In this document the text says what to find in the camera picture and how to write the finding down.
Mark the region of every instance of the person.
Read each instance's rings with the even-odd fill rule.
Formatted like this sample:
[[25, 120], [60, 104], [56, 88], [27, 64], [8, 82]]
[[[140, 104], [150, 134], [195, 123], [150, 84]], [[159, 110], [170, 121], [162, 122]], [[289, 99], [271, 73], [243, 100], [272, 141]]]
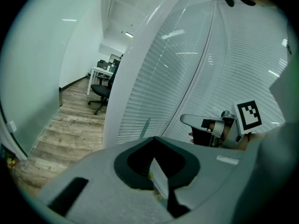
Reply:
[[[267, 6], [267, 7], [278, 7], [281, 10], [284, 11], [284, 13], [287, 15], [289, 22], [287, 24], [287, 35], [288, 35], [288, 62], [290, 61], [292, 55], [297, 53], [298, 50], [298, 33], [294, 30], [293, 27], [298, 28], [297, 26], [297, 19], [294, 19], [294, 15], [292, 14], [292, 11], [290, 7], [292, 7], [292, 3], [294, 0], [241, 0], [243, 3], [249, 5], [249, 6], [254, 6], [255, 4], [261, 5], [261, 6]], [[214, 123], [210, 124], [211, 131], [214, 129]], [[225, 126], [221, 139], [225, 140], [226, 137], [228, 136], [230, 131], [230, 127]], [[248, 144], [254, 140], [261, 139], [265, 137], [267, 133], [251, 133], [248, 134], [246, 137], [244, 137], [239, 146], [236, 148], [238, 150], [246, 150]]]

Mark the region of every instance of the desk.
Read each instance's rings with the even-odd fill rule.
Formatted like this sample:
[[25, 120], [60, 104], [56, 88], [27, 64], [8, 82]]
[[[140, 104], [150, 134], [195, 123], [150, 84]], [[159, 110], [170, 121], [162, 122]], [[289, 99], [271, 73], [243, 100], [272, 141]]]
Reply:
[[112, 72], [104, 70], [100, 67], [92, 67], [92, 72], [90, 74], [90, 79], [89, 79], [88, 88], [87, 88], [87, 95], [89, 95], [90, 87], [92, 86], [92, 84], [95, 83], [98, 73], [104, 74], [109, 77], [111, 77], [113, 75]]

